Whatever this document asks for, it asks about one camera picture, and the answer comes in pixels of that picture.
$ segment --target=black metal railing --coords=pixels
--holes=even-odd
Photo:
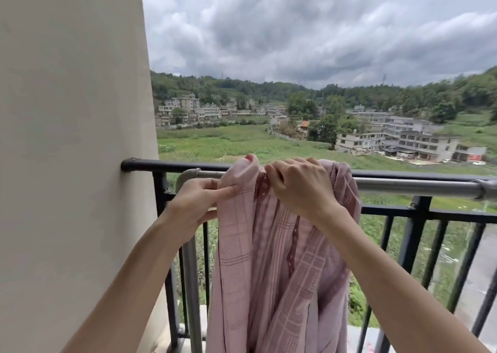
[[[230,165],[228,164],[214,164],[214,163],[179,163],[179,162],[165,162],[154,160],[141,160],[141,159],[128,159],[122,162],[121,169],[125,172],[130,171],[149,171],[152,172],[154,178],[155,195],[157,213],[160,214],[167,201],[174,198],[175,193],[173,190],[168,189],[167,186],[167,173],[181,173],[189,169],[200,168],[204,171],[226,171]],[[383,178],[383,179],[411,179],[411,180],[436,180],[447,182],[468,182],[477,181],[474,175],[454,175],[454,174],[424,174],[414,172],[396,172],[396,171],[369,171],[369,170],[353,170],[354,178]],[[494,177],[478,176],[478,181],[481,180],[494,180]],[[430,207],[432,202],[431,196],[414,196],[410,206],[383,206],[383,205],[363,205],[362,214],[384,216],[385,223],[383,227],[382,238],[380,247],[387,250],[392,226],[394,219],[398,217],[407,218],[407,224],[404,230],[401,248],[399,252],[398,263],[409,273],[413,270],[414,261],[418,252],[418,247],[421,242],[423,230],[426,221],[439,221],[438,227],[435,232],[435,237],[432,241],[432,247],[429,257],[426,262],[426,267],[422,276],[421,284],[428,288],[437,258],[442,248],[442,242],[445,237],[449,222],[469,222],[475,223],[472,235],[469,239],[466,253],[461,262],[454,286],[452,288],[447,308],[450,312],[454,312],[459,302],[463,286],[468,277],[469,269],[475,257],[477,248],[481,242],[481,237],[485,231],[487,224],[497,224],[497,214],[484,213],[484,212],[468,212],[468,211],[443,211],[436,210]],[[209,306],[209,247],[208,247],[208,224],[203,225],[203,247],[204,247],[204,276],[205,276],[205,289],[206,289],[206,303]],[[191,327],[199,328],[199,309],[197,306],[195,310],[188,310],[187,303],[198,305],[198,299],[185,302],[184,300],[189,297],[190,290],[188,288],[188,278],[185,278],[185,267],[194,265],[195,268],[190,270],[189,273],[194,273],[196,276],[196,262],[185,262],[185,259],[191,256],[184,257],[182,249],[179,251],[179,269],[181,279],[181,295],[183,300],[183,315],[184,315],[184,328],[180,327],[179,317],[177,312],[177,286],[175,284],[176,276],[174,267],[167,274],[165,279],[165,289],[167,296],[167,310],[169,313],[170,331],[171,331],[171,346],[170,351],[179,351],[182,345],[183,338],[190,338],[194,335],[200,336],[200,331],[191,331]],[[472,332],[478,337],[483,329],[487,320],[490,310],[494,304],[495,296],[497,294],[497,269],[493,274],[490,286],[486,292],[485,299],[478,312],[476,320],[472,326]],[[371,318],[371,308],[368,306],[365,312],[363,325],[361,328],[360,338],[358,342],[357,352],[363,350],[366,338],[367,328]],[[376,342],[375,353],[388,352],[390,343],[386,335],[381,331]]]

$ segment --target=hand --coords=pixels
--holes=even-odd
[[[211,207],[238,194],[239,187],[217,189],[218,182],[211,178],[187,180],[157,219],[178,248],[193,237],[201,224],[217,218],[217,210],[209,210]]]
[[[277,197],[292,213],[318,225],[318,218],[342,206],[327,171],[314,158],[276,161],[264,167]]]

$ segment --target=hanging laundry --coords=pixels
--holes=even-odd
[[[350,166],[320,163],[358,222]],[[240,194],[217,205],[206,353],[346,353],[345,262],[322,232],[280,203],[254,155],[230,168],[219,187],[235,184]]]

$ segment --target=red sign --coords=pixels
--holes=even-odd
[[[468,162],[478,162],[481,161],[481,155],[471,154],[468,155]]]

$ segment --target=cloudy sky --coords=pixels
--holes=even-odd
[[[320,88],[497,65],[497,0],[143,0],[153,70]]]

